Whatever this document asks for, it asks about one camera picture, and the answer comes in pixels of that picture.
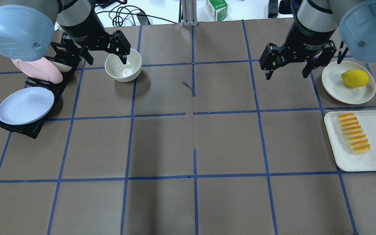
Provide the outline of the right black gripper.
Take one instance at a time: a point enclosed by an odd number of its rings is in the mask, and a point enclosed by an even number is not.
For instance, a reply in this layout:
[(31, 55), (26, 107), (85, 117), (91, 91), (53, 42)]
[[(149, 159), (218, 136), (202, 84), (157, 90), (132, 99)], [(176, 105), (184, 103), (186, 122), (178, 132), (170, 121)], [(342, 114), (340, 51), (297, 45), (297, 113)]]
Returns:
[(273, 71), (289, 63), (306, 62), (302, 70), (303, 78), (318, 67), (327, 66), (337, 51), (336, 45), (327, 34), (316, 37), (300, 32), (289, 33), (283, 45), (269, 43), (259, 59), (266, 80), (270, 80)]

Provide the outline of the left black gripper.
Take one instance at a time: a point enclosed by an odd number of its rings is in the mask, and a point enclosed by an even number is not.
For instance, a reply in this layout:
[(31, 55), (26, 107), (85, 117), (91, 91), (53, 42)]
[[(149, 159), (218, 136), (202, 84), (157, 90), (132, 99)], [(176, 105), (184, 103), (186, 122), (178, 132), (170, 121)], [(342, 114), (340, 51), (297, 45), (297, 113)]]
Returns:
[(130, 54), (131, 44), (120, 30), (108, 34), (102, 25), (75, 25), (61, 26), (65, 33), (80, 48), (79, 57), (93, 65), (94, 58), (89, 51), (104, 51), (119, 57), (121, 62), (127, 64), (127, 55)]

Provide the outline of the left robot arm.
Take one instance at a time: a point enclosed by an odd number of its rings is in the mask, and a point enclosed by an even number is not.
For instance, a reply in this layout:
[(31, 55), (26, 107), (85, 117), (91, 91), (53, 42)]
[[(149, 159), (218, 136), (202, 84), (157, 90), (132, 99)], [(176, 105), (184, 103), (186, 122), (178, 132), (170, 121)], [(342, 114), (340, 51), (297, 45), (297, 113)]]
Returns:
[(131, 45), (122, 31), (109, 34), (95, 12), (96, 0), (0, 0), (0, 55), (36, 61), (43, 58), (58, 24), (67, 53), (93, 64), (90, 51), (104, 51), (127, 62)]

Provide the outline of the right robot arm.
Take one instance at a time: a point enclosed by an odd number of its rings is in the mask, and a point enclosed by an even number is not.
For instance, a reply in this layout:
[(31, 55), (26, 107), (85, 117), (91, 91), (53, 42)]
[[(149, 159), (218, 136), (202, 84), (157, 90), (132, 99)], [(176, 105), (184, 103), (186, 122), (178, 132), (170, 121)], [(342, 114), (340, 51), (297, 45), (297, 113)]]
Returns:
[(266, 79), (289, 63), (306, 62), (302, 75), (326, 67), (337, 48), (331, 36), (341, 38), (340, 63), (347, 52), (357, 60), (376, 63), (376, 0), (282, 0), (276, 8), (292, 14), (293, 24), (282, 46), (269, 43), (260, 59)]

